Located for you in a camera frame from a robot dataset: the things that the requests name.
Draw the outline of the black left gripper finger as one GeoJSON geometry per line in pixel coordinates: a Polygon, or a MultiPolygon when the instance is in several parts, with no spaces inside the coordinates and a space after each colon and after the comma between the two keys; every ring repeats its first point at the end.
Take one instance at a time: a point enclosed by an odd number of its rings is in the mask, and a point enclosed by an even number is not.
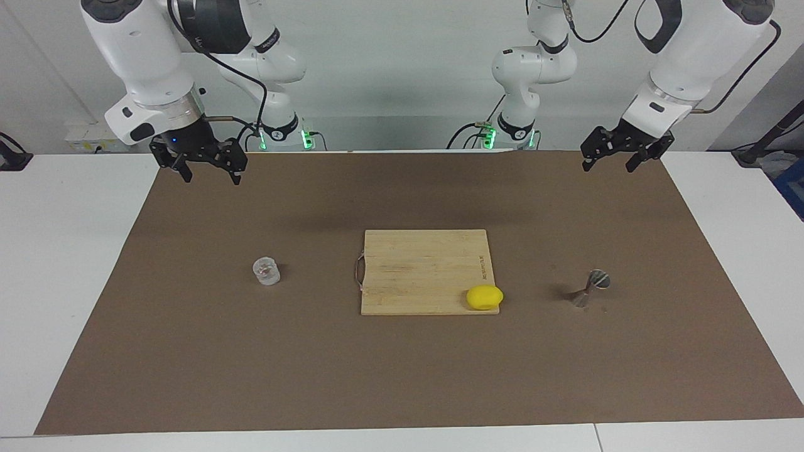
{"type": "Polygon", "coordinates": [[[629,173],[635,172],[641,163],[651,160],[660,160],[667,150],[667,141],[656,141],[655,143],[641,147],[639,151],[635,152],[631,158],[626,162],[626,171],[629,173]]]}
{"type": "Polygon", "coordinates": [[[617,128],[606,129],[605,127],[595,127],[580,145],[581,154],[584,157],[581,164],[584,172],[591,171],[594,164],[601,158],[612,156],[619,152],[617,144],[614,144],[617,128]]]}

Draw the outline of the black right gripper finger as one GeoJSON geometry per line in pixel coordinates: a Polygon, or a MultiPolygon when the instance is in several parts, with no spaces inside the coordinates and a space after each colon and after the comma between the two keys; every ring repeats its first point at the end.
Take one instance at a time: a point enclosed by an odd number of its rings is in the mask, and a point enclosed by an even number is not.
{"type": "Polygon", "coordinates": [[[242,173],[247,167],[247,155],[236,139],[217,143],[217,165],[229,174],[234,185],[241,183],[242,173]]]}
{"type": "Polygon", "coordinates": [[[172,154],[163,141],[152,141],[150,143],[150,152],[158,166],[171,169],[173,172],[178,173],[185,183],[190,183],[193,174],[189,166],[187,166],[184,154],[172,154]]]}

